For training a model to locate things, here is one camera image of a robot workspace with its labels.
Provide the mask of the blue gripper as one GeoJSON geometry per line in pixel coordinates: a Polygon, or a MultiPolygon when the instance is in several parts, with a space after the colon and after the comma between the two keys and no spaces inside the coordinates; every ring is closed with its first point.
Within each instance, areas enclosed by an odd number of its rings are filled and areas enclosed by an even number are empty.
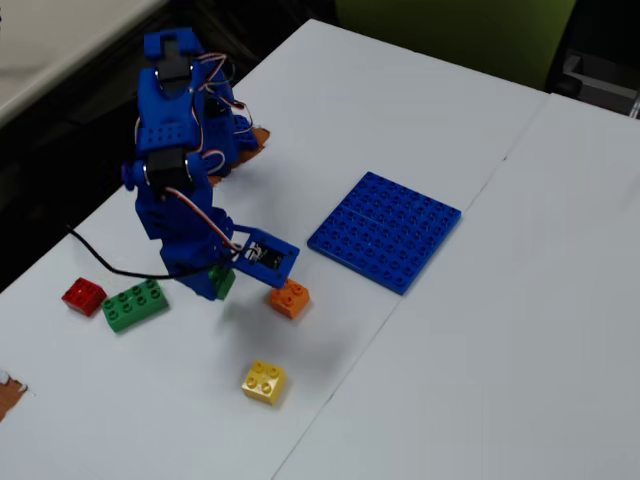
{"type": "Polygon", "coordinates": [[[137,189],[136,212],[152,240],[162,242],[160,255],[169,274],[208,300],[217,298],[209,272],[233,250],[187,203],[173,193],[155,195],[137,189]]]}

